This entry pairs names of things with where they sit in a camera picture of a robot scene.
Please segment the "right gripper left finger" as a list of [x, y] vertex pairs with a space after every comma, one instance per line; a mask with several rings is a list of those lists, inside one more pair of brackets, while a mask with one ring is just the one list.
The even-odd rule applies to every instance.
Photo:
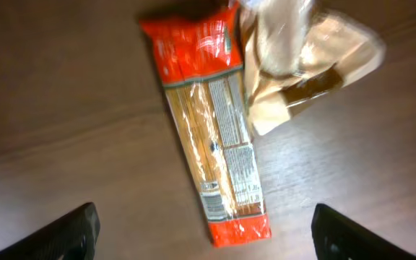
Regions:
[[100, 233], [96, 206], [85, 203], [0, 251], [0, 260], [93, 260]]

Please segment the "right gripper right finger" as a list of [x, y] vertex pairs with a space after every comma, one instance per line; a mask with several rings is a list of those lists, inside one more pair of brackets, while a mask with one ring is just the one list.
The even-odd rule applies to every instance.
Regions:
[[318, 260], [416, 260], [326, 204], [317, 204], [311, 223]]

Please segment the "brown clear snack bag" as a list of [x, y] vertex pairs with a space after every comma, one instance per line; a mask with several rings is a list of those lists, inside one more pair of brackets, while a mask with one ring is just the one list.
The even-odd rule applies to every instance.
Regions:
[[374, 31], [320, 1], [240, 4], [248, 121], [261, 136], [383, 62]]

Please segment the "orange spaghetti packet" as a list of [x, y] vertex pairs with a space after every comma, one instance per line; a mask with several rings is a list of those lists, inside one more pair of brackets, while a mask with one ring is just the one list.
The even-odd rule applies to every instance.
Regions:
[[216, 247], [272, 235], [246, 114], [238, 10], [140, 23]]

